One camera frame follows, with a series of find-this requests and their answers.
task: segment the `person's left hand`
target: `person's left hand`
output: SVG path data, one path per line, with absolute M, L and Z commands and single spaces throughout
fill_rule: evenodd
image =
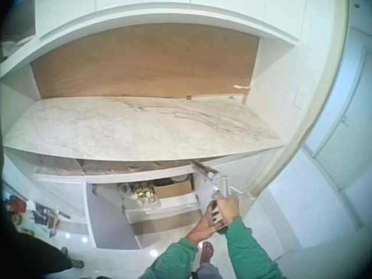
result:
M 186 236 L 195 246 L 198 246 L 199 242 L 210 238 L 216 231 L 224 226 L 223 220 L 213 224 L 212 220 L 212 203 L 207 207 L 207 210 L 196 226 Z

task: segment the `white marble surface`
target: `white marble surface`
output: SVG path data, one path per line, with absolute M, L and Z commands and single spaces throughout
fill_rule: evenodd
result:
M 36 102 L 4 145 L 69 158 L 148 161 L 259 151 L 282 141 L 235 102 L 76 97 Z

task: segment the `hand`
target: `hand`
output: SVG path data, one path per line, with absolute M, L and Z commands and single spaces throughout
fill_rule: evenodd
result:
M 230 226 L 234 219 L 239 216 L 238 196 L 228 196 L 225 198 L 221 193 L 217 193 L 212 196 L 212 199 L 217 201 L 224 222 Z
M 223 220 L 213 224 L 212 221 L 212 203 L 207 207 L 207 210 L 196 226 L 186 236 L 195 246 L 198 246 L 199 242 L 210 238 L 216 231 L 224 226 Z

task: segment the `person's right hand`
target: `person's right hand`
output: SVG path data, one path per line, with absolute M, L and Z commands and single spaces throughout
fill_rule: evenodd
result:
M 224 222 L 230 226 L 234 219 L 239 216 L 239 199 L 238 196 L 224 197 L 221 193 L 216 193 L 212 199 L 217 201 L 219 212 Z

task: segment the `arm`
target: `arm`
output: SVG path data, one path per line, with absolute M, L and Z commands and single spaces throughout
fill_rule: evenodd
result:
M 151 267 L 146 269 L 141 279 L 186 279 L 190 275 L 191 265 L 197 251 L 198 248 L 190 240 L 183 238 L 170 245 L 167 251 L 161 254 Z
M 275 262 L 245 227 L 240 216 L 235 217 L 227 232 L 227 248 L 237 279 L 285 278 Z

